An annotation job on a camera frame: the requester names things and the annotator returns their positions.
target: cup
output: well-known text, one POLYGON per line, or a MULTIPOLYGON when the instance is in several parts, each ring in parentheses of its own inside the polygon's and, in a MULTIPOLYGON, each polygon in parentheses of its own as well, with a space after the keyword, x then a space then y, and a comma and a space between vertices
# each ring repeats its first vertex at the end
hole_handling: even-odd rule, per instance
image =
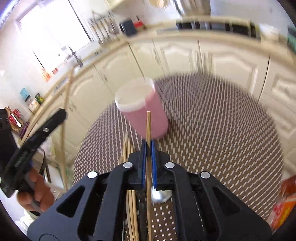
POLYGON ((144 138, 147 111, 151 111, 151 138, 158 139, 167 133, 168 118, 152 79, 137 78, 129 81, 115 93, 115 103, 131 126, 144 138))

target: metal rivet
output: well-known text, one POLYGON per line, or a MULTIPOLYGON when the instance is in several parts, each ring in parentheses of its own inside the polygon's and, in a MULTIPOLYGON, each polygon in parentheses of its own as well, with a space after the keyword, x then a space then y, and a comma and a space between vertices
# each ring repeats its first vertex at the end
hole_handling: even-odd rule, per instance
POLYGON ((174 167, 175 167, 175 164, 172 163, 172 162, 167 162, 167 163, 165 164, 165 167, 166 167, 166 168, 174 168, 174 167))
POLYGON ((131 163, 131 162, 125 162, 124 164, 123 164, 123 167, 124 168, 131 168, 133 166, 133 164, 131 163))
POLYGON ((97 175, 98 175, 98 173, 95 172, 95 171, 91 171, 91 172, 89 172, 89 173, 87 174, 87 176, 88 176, 89 178, 95 178, 97 175))
POLYGON ((208 172, 202 172, 200 176, 204 179, 208 179, 211 175, 208 172))

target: brown woven placemat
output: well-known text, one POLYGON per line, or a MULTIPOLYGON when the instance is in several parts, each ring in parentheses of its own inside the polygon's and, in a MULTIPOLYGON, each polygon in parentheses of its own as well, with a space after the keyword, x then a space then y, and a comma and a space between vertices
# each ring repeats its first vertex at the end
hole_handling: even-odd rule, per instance
MULTIPOLYGON (((169 75, 155 85, 169 119, 159 150, 189 172, 209 171, 266 219, 283 168, 275 124, 266 111, 237 85, 214 76, 169 75)), ((125 132, 139 150, 141 136, 112 103, 93 123, 78 151, 74 183, 89 171, 101 174, 118 165, 125 132)), ((176 240, 172 202, 155 204, 153 211, 153 240, 176 240)))

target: bright window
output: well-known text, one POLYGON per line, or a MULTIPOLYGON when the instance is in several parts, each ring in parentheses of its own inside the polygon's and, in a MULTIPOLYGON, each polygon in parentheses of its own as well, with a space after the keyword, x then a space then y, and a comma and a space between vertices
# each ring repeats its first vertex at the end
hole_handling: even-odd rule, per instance
POLYGON ((19 23, 36 57, 51 72, 67 57, 64 46, 77 51, 90 40, 68 0, 48 2, 46 6, 32 6, 19 23))

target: faucet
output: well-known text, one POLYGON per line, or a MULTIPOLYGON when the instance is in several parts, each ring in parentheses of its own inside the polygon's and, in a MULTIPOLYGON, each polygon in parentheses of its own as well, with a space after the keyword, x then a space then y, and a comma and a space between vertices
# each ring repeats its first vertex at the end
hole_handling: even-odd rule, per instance
POLYGON ((68 46, 69 49, 71 50, 72 54, 74 55, 77 63, 79 64, 80 67, 83 67, 83 63, 81 62, 81 60, 77 57, 77 55, 75 54, 75 52, 73 52, 73 50, 70 48, 70 46, 68 46))

